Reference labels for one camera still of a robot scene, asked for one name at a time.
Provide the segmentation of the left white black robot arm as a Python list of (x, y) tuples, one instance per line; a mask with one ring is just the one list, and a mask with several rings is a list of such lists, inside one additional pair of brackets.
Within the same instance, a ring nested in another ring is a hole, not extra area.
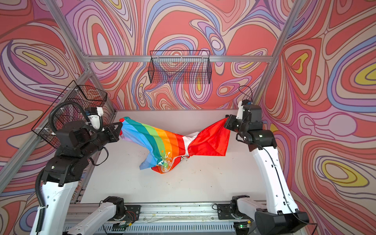
[(71, 198), (90, 158), (105, 150), (108, 143), (116, 143), (121, 128), (122, 122), (94, 128), (82, 120), (75, 120), (55, 131), (60, 146), (36, 178), (39, 207), (31, 234), (92, 235), (108, 220), (125, 217), (124, 200), (110, 196), (82, 222), (64, 231)]

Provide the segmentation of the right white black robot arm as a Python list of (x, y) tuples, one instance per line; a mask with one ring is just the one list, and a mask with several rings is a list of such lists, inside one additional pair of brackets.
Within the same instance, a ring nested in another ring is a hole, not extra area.
[(256, 223), (262, 235), (293, 234), (310, 224), (306, 212), (300, 211), (283, 176), (277, 142), (271, 130), (263, 129), (260, 106), (245, 100), (236, 115), (229, 115), (225, 128), (236, 132), (236, 140), (248, 145), (265, 185), (266, 204), (247, 196), (234, 197), (236, 212)]

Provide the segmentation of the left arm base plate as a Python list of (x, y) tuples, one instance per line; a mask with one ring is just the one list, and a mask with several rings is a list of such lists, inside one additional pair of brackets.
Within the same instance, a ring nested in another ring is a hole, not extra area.
[(103, 224), (100, 229), (105, 233), (125, 232), (129, 227), (139, 220), (141, 205), (126, 205), (125, 214), (122, 218), (112, 218)]

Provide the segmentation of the rainbow red hooded jacket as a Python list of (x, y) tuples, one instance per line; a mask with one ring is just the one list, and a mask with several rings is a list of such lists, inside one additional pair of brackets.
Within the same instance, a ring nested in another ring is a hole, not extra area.
[(183, 158), (225, 156), (230, 140), (230, 130), (224, 127), (227, 120), (223, 118), (200, 132), (183, 136), (124, 117), (119, 120), (122, 123), (120, 136), (149, 151), (140, 170), (150, 168), (164, 174), (173, 170)]

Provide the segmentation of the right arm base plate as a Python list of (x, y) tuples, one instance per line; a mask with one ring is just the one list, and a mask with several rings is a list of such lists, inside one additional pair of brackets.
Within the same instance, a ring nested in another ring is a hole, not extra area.
[(238, 211), (237, 207), (231, 203), (214, 203), (212, 209), (217, 211), (219, 220), (250, 220), (253, 221), (246, 214)]

